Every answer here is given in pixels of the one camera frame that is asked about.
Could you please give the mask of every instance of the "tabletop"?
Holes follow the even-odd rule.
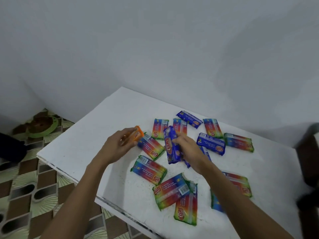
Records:
[[[177,118],[176,114],[181,110],[184,109],[121,87],[43,148],[38,157],[78,182],[86,166],[114,132],[136,125],[143,131],[151,131],[154,119],[169,119],[169,124],[173,124],[173,118]],[[209,151],[212,162],[223,171],[247,177],[253,194],[251,201],[294,238],[302,238],[295,201],[308,192],[308,187],[303,182],[295,149],[222,121],[218,123],[223,133],[251,138],[255,151],[250,153],[226,147],[223,156]],[[203,124],[198,129],[187,127],[188,136],[194,140],[200,132],[205,132]],[[166,153],[156,161],[168,170],[164,180],[183,172],[188,180],[198,183],[197,226],[175,220],[174,205],[160,211],[155,203],[153,184],[130,172],[139,154],[146,155],[138,147],[133,148],[107,167],[98,188],[98,204],[111,206],[118,211],[115,215],[124,215],[140,228],[147,228],[164,238],[212,238],[212,235],[214,238],[238,238],[227,215],[211,209],[210,188],[205,179],[192,168],[187,169],[182,162],[168,164]]]

